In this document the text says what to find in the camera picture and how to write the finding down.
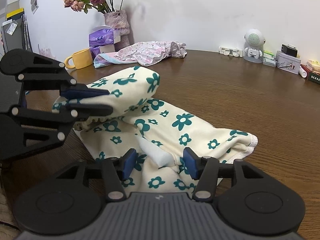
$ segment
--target mug handle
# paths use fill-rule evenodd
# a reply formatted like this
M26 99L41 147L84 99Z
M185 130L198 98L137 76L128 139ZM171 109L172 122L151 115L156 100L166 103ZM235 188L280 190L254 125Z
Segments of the mug handle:
M69 64L69 60L70 60L70 59L72 59L72 56L67 57L66 60L64 61L64 64L66 65L66 68L68 68L68 69L74 69L76 66Z

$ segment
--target flower vase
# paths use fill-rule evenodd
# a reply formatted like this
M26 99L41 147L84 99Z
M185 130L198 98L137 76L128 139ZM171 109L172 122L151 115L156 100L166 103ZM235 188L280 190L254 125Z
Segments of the flower vase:
M130 46L128 38L128 34L130 33L130 26L125 10L106 13L104 15L104 19L107 26L120 31L121 41L115 44L115 50L119 51L125 47Z

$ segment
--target white cylinder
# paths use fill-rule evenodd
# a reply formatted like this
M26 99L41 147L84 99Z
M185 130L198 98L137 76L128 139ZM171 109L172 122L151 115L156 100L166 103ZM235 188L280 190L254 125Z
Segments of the white cylinder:
M300 66L300 69L299 69L299 74L300 76L302 76L303 78L306 78L307 77L307 72Z

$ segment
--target black charger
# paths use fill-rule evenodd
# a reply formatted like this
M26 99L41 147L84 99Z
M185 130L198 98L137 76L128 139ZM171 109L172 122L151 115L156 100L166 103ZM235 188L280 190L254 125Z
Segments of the black charger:
M287 55L293 56L293 57L297 57L298 55L298 51L294 48L291 48L287 45L282 44L281 47L281 51Z

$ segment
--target purple tissue box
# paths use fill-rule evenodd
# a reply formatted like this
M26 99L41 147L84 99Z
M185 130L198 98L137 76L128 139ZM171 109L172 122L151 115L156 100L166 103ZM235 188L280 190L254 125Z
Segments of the purple tissue box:
M95 46L95 47L91 47L90 51L91 51L91 56L94 60L95 57L100 53L115 52L115 46L114 46L114 44L109 44L109 45L105 45L105 46Z
M115 44L119 42L120 33L114 29L101 29L89 34L89 47Z

